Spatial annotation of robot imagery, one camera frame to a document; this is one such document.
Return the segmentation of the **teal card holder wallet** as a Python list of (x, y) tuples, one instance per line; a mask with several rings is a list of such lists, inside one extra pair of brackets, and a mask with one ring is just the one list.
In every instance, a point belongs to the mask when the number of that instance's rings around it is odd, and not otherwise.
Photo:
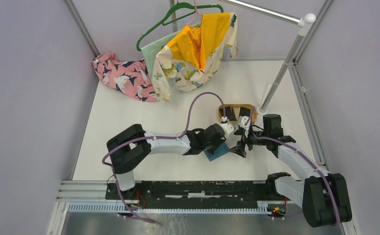
[(209, 150), (204, 151), (204, 154), (210, 162), (227, 153), (229, 153), (229, 148), (225, 142), (222, 143), (214, 152), (210, 152)]

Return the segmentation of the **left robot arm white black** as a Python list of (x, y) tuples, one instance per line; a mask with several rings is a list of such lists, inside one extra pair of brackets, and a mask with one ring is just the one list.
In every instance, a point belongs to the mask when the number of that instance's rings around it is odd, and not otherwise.
[(156, 134), (145, 131), (141, 124), (134, 124), (107, 141), (113, 172), (117, 181), (117, 193), (123, 199), (135, 196), (133, 170), (152, 154), (214, 156), (224, 148), (226, 139), (236, 128), (230, 122), (213, 124), (206, 129), (194, 129), (185, 133)]

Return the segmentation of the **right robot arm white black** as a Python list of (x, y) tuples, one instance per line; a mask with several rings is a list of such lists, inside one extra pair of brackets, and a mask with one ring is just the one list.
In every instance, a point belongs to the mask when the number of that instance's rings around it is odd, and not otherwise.
[(303, 153), (294, 138), (284, 135), (280, 115), (264, 115), (263, 128), (257, 131), (251, 122), (251, 117), (238, 117), (236, 134), (241, 139), (230, 151), (246, 157), (246, 148), (265, 146), (298, 177), (295, 180), (286, 172), (270, 174), (265, 186), (269, 199), (277, 200), (281, 196), (290, 199), (314, 228), (352, 220), (347, 183), (340, 173), (320, 167)]

